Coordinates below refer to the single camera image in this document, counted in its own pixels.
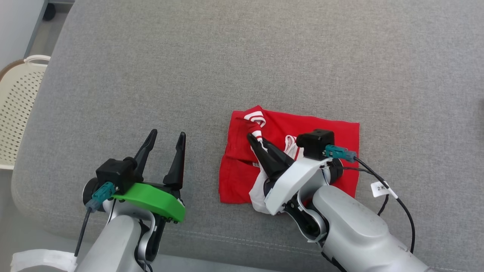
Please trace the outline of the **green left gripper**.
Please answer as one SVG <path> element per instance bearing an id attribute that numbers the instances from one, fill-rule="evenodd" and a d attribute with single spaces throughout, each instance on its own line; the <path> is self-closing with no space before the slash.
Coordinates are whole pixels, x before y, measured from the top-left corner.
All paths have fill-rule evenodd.
<path id="1" fill-rule="evenodd" d="M 135 184 L 125 193 L 115 193 L 112 197 L 124 200 L 135 207 L 160 215 L 166 219 L 183 222 L 186 209 L 175 196 L 150 184 L 140 184 L 144 181 L 143 172 L 147 158 L 152 151 L 157 136 L 157 129 L 152 129 L 141 145 L 133 160 L 133 177 Z M 163 185 L 171 191 L 179 191 L 183 187 L 185 167 L 186 134 L 181 132 L 175 146 L 176 154 L 171 168 L 164 176 Z"/>

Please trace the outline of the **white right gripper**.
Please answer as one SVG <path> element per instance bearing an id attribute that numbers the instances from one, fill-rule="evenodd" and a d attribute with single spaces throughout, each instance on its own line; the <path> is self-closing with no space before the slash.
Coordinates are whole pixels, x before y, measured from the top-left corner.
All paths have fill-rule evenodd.
<path id="1" fill-rule="evenodd" d="M 320 187 L 328 185 L 321 167 L 328 168 L 328 162 L 332 162 L 332 158 L 321 161 L 301 158 L 295 161 L 266 138 L 247 134 L 247 140 L 268 179 L 276 182 L 264 200 L 271 215 L 282 212 L 283 204 L 294 195 L 305 200 Z"/>

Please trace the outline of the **red and white jersey shirt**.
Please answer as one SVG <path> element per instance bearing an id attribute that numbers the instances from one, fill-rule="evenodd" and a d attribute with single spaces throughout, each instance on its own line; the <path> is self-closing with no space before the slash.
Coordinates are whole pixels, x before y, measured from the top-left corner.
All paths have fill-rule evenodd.
<path id="1" fill-rule="evenodd" d="M 254 210 L 267 214 L 263 185 L 266 173 L 247 141 L 247 134 L 265 138 L 294 160 L 303 157 L 297 137 L 315 129 L 334 132 L 335 145 L 358 151 L 360 124 L 333 121 L 313 116 L 300 116 L 255 106 L 246 111 L 232 112 L 228 126 L 228 143 L 219 170 L 219 195 L 222 203 L 251 203 Z"/>

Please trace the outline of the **grey fabric sofa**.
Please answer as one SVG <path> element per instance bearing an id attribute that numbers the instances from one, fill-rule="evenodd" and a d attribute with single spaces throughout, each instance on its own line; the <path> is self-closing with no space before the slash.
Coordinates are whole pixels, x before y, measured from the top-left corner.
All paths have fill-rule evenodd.
<path id="1" fill-rule="evenodd" d="M 339 272 L 288 216 L 220 203 L 234 110 L 360 124 L 359 154 L 403 200 L 414 255 L 484 272 L 484 0 L 76 0 L 17 155 L 25 217 L 77 239 L 82 191 L 158 130 L 161 182 L 187 135 L 160 252 L 288 272 Z"/>

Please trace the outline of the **cream perforated laundry basket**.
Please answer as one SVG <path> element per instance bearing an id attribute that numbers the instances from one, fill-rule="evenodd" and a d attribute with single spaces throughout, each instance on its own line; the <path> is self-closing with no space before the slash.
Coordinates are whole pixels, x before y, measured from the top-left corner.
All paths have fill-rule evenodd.
<path id="1" fill-rule="evenodd" d="M 13 170 L 50 56 L 32 55 L 0 71 L 0 169 Z"/>

